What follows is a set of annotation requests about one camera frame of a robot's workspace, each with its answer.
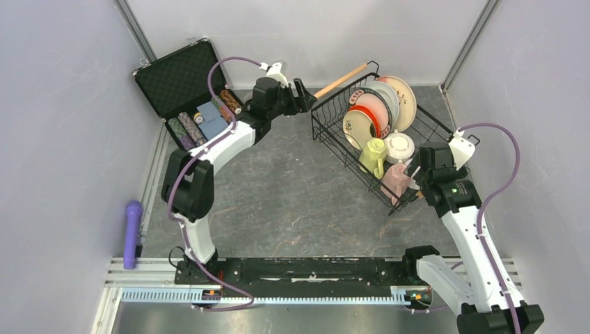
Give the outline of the white cup with handle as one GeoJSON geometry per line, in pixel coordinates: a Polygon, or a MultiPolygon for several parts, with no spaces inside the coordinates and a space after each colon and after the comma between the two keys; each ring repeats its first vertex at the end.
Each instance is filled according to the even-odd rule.
{"type": "Polygon", "coordinates": [[[383,141],[386,146],[385,159],[391,164],[406,163],[415,153],[413,139],[404,133],[391,133],[383,141]]]}

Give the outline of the pink mug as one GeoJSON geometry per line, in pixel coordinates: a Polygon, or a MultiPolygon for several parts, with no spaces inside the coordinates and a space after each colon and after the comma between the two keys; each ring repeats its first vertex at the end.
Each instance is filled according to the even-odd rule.
{"type": "Polygon", "coordinates": [[[405,174],[407,165],[395,164],[391,166],[381,180],[381,192],[390,199],[392,206],[400,200],[408,185],[410,178],[405,174]]]}

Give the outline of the cream plate with black spot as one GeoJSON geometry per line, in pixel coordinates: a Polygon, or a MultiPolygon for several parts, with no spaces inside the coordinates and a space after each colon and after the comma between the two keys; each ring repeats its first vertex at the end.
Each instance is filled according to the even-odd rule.
{"type": "Polygon", "coordinates": [[[350,144],[356,149],[363,149],[374,138],[371,134],[371,120],[359,111],[347,112],[343,119],[343,132],[350,144]]]}

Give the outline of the pink and cream plate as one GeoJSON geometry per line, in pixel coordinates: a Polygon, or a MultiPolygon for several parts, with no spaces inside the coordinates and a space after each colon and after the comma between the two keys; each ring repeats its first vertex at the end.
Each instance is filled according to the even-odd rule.
{"type": "Polygon", "coordinates": [[[394,124],[394,129],[398,132],[407,130],[412,125],[417,113],[417,100],[412,88],[399,77],[382,76],[377,81],[389,85],[397,94],[399,115],[394,124]]]}

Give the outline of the yellow green mug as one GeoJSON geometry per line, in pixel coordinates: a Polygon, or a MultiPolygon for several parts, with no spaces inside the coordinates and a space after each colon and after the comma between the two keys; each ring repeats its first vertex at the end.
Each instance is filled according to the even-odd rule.
{"type": "Polygon", "coordinates": [[[384,174],[384,162],[387,147],[383,139],[372,138],[363,147],[359,156],[359,168],[362,172],[381,179],[384,174]]]}

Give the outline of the black wire dish rack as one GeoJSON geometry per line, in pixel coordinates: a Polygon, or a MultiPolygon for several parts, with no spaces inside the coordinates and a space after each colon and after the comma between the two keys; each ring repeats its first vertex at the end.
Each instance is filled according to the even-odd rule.
{"type": "MultiPolygon", "coordinates": [[[[411,191],[408,195],[399,196],[395,204],[391,203],[391,199],[388,197],[389,193],[384,193],[381,190],[382,181],[374,175],[365,173],[359,167],[358,158],[361,149],[350,144],[342,129],[352,92],[378,77],[380,77],[378,70],[368,72],[353,79],[346,86],[330,92],[322,101],[317,102],[310,110],[312,137],[324,144],[343,163],[344,167],[362,182],[367,191],[374,194],[389,209],[388,214],[392,215],[417,200],[419,193],[411,191]]],[[[430,141],[449,141],[454,130],[423,106],[417,105],[417,115],[405,133],[421,145],[430,141]]]]}

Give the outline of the white scalloped plate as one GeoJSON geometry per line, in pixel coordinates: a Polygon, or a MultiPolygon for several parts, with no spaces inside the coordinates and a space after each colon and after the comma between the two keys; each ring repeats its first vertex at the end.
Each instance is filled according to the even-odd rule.
{"type": "Polygon", "coordinates": [[[394,91],[394,89],[390,85],[388,85],[387,83],[384,83],[382,81],[369,82],[366,85],[366,87],[377,91],[378,93],[380,93],[383,96],[383,98],[387,101],[388,106],[390,108],[390,115],[392,117],[392,123],[396,123],[396,121],[399,117],[399,99],[398,99],[398,96],[397,96],[396,92],[394,91]]]}

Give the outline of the orange plate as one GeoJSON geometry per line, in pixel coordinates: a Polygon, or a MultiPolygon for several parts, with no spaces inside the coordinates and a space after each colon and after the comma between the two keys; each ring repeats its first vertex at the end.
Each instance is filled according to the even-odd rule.
{"type": "Polygon", "coordinates": [[[366,115],[372,122],[372,126],[371,126],[371,134],[373,137],[375,138],[380,138],[380,134],[381,134],[381,124],[379,123],[377,117],[375,116],[375,114],[372,112],[372,110],[364,105],[361,104],[356,104],[353,106],[349,107],[348,112],[351,111],[359,111],[361,113],[363,113],[364,115],[366,115]]]}

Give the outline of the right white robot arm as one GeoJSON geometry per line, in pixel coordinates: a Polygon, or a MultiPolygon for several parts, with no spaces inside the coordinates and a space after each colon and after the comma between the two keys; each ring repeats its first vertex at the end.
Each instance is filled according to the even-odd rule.
{"type": "Polygon", "coordinates": [[[468,279],[430,245],[406,250],[402,276],[411,284],[430,285],[456,315],[460,333],[535,333],[545,321],[543,311],[524,300],[505,269],[485,226],[479,194],[456,164],[458,153],[449,143],[421,145],[413,179],[451,234],[468,279]]]}

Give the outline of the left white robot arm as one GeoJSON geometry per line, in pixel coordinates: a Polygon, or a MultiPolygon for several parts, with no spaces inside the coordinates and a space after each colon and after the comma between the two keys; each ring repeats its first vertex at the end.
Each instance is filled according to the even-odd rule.
{"type": "Polygon", "coordinates": [[[274,79],[260,78],[236,121],[226,130],[194,151],[178,150],[170,156],[161,197],[168,206],[169,218],[179,224],[184,252],[194,261],[191,273],[201,283],[211,283],[218,276],[208,222],[215,175],[240,152],[259,143],[275,118],[307,113],[317,100],[299,78],[287,87],[274,79]]]}

